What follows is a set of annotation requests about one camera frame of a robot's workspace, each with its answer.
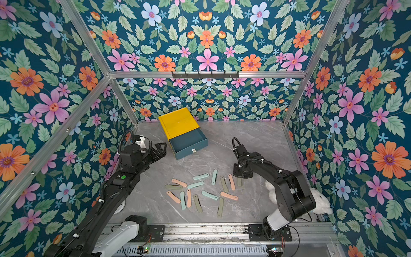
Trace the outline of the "teal top drawer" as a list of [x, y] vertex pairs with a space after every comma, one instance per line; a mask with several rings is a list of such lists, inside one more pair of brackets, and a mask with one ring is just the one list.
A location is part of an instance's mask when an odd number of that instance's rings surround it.
[[174, 157], [179, 160], [208, 146], [208, 139], [200, 128], [169, 140]]

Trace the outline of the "yellow drawer cabinet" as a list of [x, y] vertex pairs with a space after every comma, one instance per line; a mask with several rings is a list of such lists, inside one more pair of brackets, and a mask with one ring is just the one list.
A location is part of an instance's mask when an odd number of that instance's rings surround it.
[[187, 108], [182, 108], [159, 117], [168, 141], [184, 133], [200, 128]]

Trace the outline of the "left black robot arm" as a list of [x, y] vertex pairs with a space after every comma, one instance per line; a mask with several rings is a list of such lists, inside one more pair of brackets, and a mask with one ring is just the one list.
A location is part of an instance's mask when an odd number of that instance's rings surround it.
[[112, 257], [133, 239], [151, 239], [147, 219], [138, 215], [129, 216], [108, 236], [100, 238], [115, 211], [140, 182], [141, 174], [167, 154], [167, 143], [150, 143], [142, 148], [137, 144], [139, 136], [132, 131], [126, 133], [132, 143], [119, 144], [117, 170], [101, 185], [97, 203], [65, 239], [48, 247], [45, 257]]

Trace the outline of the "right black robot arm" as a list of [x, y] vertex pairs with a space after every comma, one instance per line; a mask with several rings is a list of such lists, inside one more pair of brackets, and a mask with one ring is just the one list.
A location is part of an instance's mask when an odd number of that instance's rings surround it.
[[276, 194], [277, 209], [263, 219], [260, 232], [251, 230], [251, 234], [272, 241], [279, 238], [290, 223], [316, 208], [314, 196], [301, 171], [284, 170], [260, 153], [249, 152], [236, 137], [232, 138], [232, 146], [237, 159], [233, 175], [249, 179], [257, 174], [274, 187]]

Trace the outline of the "pink knife lower right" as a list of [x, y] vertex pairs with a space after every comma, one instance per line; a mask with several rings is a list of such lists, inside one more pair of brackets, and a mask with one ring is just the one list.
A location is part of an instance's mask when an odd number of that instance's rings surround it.
[[227, 199], [231, 199], [231, 200], [235, 200], [235, 201], [238, 201], [238, 199], [239, 199], [237, 196], [228, 194], [228, 193], [226, 193], [226, 192], [221, 192], [220, 195], [221, 195], [221, 197], [224, 197], [224, 198], [227, 198]]

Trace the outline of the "pink knife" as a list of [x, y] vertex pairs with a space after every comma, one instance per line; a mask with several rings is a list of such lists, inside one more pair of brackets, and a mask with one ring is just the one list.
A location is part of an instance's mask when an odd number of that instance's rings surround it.
[[177, 179], [172, 179], [171, 182], [174, 183], [174, 184], [180, 185], [182, 187], [187, 187], [187, 184], [185, 182], [182, 182], [182, 181], [177, 180]]
[[228, 193], [226, 193], [226, 192], [221, 192], [220, 195], [221, 195], [221, 197], [224, 197], [224, 198], [227, 198], [227, 199], [231, 199], [231, 200], [235, 200], [235, 201], [238, 201], [238, 199], [239, 199], [237, 196], [228, 194]]
[[166, 192], [167, 196], [169, 196], [175, 203], [181, 203], [181, 199], [174, 195], [171, 191]]

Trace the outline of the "pink knife upper left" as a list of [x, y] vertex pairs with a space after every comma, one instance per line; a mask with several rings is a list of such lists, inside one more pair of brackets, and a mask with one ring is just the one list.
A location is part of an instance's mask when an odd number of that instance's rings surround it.
[[171, 182], [174, 183], [174, 184], [180, 185], [182, 187], [187, 187], [187, 184], [185, 182], [182, 182], [182, 181], [177, 180], [177, 179], [172, 179]]

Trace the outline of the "mint knife upper center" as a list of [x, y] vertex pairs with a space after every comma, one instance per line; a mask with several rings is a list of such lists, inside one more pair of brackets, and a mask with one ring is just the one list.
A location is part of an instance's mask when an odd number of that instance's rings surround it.
[[194, 176], [194, 177], [193, 177], [193, 180], [199, 181], [199, 180], [201, 180], [201, 179], [208, 178], [209, 176], [210, 176], [209, 173], [204, 173], [204, 174], [201, 174], [201, 175], [198, 175], [198, 176]]

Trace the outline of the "mint knife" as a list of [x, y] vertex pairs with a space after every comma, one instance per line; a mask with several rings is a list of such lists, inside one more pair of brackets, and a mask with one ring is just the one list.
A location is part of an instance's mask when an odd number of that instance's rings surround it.
[[201, 174], [201, 175], [198, 175], [198, 176], [194, 176], [194, 177], [193, 177], [193, 180], [199, 181], [199, 180], [201, 180], [201, 179], [208, 178], [209, 176], [210, 176], [209, 173], [204, 173], [204, 174]]
[[187, 208], [186, 199], [185, 199], [185, 192], [183, 192], [183, 191], [180, 192], [180, 204], [181, 204], [182, 210], [185, 210]]
[[200, 186], [203, 186], [203, 185], [204, 185], [204, 182], [201, 181], [201, 182], [197, 182], [197, 183], [187, 185], [187, 189], [192, 189], [192, 188], [200, 187]]

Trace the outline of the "pink knife lower left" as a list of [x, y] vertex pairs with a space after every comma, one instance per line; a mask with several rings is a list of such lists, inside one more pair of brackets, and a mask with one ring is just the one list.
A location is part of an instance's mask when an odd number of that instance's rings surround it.
[[175, 203], [181, 203], [181, 199], [174, 195], [171, 191], [166, 192], [167, 196], [169, 196]]

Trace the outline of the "mint knife diagonal center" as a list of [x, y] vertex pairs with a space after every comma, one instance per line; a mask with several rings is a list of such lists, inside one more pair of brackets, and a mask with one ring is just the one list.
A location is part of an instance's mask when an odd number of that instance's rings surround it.
[[202, 194], [203, 196], [209, 198], [209, 199], [213, 199], [213, 200], [216, 200], [216, 201], [218, 200], [218, 196], [216, 196], [216, 195], [214, 195], [214, 194], [211, 194], [211, 193], [209, 193], [209, 192], [207, 192], [207, 191], [202, 191], [201, 194]]

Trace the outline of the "pink knife vertical center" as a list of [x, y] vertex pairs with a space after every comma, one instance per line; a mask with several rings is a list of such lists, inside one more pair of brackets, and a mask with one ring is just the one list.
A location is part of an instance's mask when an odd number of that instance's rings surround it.
[[187, 189], [187, 208], [191, 208], [192, 206], [192, 193], [191, 189]]

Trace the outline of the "mint knife lower left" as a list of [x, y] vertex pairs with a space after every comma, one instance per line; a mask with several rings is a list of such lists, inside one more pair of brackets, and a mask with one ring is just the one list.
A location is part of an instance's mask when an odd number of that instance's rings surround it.
[[181, 204], [182, 210], [185, 210], [187, 208], [186, 199], [185, 199], [185, 192], [183, 192], [183, 191], [180, 192], [180, 204]]

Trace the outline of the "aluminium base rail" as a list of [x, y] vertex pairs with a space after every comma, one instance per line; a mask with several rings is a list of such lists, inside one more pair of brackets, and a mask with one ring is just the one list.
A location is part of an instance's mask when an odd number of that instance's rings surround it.
[[95, 237], [96, 242], [106, 239], [112, 233], [120, 234], [121, 244], [150, 245], [160, 243], [186, 244], [337, 244], [338, 237], [330, 223], [293, 222], [275, 232], [270, 238], [263, 234], [259, 223], [152, 223], [143, 233], [131, 222], [109, 224], [102, 229], [87, 229], [81, 239]]

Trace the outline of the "black hook rail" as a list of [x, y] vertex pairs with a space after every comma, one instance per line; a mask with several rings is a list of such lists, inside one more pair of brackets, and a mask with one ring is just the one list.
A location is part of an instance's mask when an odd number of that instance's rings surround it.
[[173, 79], [237, 79], [240, 78], [239, 72], [171, 72]]

